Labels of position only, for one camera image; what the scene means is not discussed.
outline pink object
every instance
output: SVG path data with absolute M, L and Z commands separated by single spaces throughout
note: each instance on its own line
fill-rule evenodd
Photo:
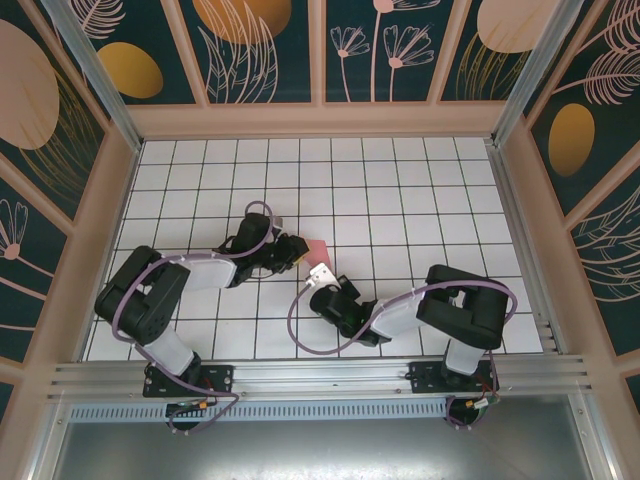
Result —
M 311 268 L 320 263 L 324 263 L 331 269 L 331 259 L 329 258 L 327 243 L 324 240 L 308 240 L 306 238 L 305 241 L 309 247 L 309 253 L 304 257 L 305 262 L 307 262 Z

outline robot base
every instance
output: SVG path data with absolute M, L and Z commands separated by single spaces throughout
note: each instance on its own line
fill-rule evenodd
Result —
M 481 360 L 475 375 L 466 377 L 465 382 L 460 382 L 459 377 L 455 386 L 448 383 L 442 375 L 442 361 L 412 362 L 409 364 L 409 372 L 405 375 L 405 378 L 411 382 L 412 393 L 481 393 L 482 381 L 480 379 L 484 380 L 487 385 L 491 385 L 493 382 L 491 362 Z
M 144 369 L 144 375 L 142 396 L 145 398 L 194 398 L 204 396 L 181 387 L 151 365 L 148 365 L 147 368 Z M 209 388 L 217 392 L 230 392 L 233 386 L 233 366 L 202 366 L 198 383 L 194 386 L 205 389 Z

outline enclosure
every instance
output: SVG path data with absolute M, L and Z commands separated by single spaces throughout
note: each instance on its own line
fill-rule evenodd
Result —
M 4 2 L 6 478 L 635 478 L 639 28 L 637 0 Z M 240 402 L 172 437 L 94 302 L 136 247 L 210 252 L 256 200 L 363 300 L 437 264 L 514 292 L 489 418 L 456 431 L 461 392 L 412 393 L 431 326 L 298 347 L 302 262 L 182 295 L 169 328 Z M 293 312 L 309 347 L 345 344 Z

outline gray floor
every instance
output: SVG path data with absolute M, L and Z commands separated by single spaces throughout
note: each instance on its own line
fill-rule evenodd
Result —
M 69 428 L 58 480 L 581 480 L 591 478 L 563 398 L 505 399 L 471 432 L 442 419 Z

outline white grid floor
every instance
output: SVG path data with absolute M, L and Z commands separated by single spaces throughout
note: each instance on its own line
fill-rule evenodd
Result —
M 147 142 L 108 277 L 138 245 L 166 253 L 217 247 L 237 231 L 253 200 L 265 200 L 286 231 L 325 240 L 334 270 L 354 281 L 362 300 L 420 285 L 436 263 L 503 282 L 519 308 L 498 353 L 542 352 L 480 138 Z M 234 289 L 185 293 L 172 326 L 203 359 L 312 356 L 285 326 L 307 273 L 305 264 Z M 316 349 L 344 342 L 304 300 L 296 329 Z M 340 356 L 442 355 L 445 346 L 444 334 L 425 326 L 378 348 L 353 345 Z M 98 320 L 85 359 L 141 358 Z

